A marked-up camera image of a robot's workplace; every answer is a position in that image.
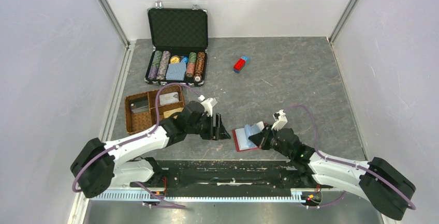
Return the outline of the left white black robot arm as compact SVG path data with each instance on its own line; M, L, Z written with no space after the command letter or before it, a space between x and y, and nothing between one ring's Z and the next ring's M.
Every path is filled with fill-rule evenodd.
M153 127L119 140L90 139L70 166L72 190L93 198L109 187L146 182L157 186L163 173L153 158L135 159L150 151L183 141L187 135L203 140L230 139L219 113L213 113L215 99L191 101L181 112L171 114Z

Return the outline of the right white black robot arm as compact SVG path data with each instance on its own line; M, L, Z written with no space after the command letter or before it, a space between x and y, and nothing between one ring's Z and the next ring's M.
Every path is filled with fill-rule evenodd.
M290 159L306 187L320 184L352 193L394 220L416 208L411 201L415 185L382 158L355 161L328 155L302 143L291 128L265 127L248 139L262 150L273 149Z

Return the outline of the orange VIP card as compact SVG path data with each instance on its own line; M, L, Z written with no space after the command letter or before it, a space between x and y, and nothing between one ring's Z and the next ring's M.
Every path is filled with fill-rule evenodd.
M164 118L177 118L177 115L183 111L183 108L176 108L172 110L165 111L163 113Z

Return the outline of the red leather card holder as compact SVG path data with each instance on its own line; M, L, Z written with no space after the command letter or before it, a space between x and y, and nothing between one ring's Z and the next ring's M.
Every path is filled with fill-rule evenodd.
M258 122L252 126L247 124L242 128L234 129L232 133L236 151L243 152L258 149L257 145L255 145L249 137L260 133L264 129L264 126L263 122Z

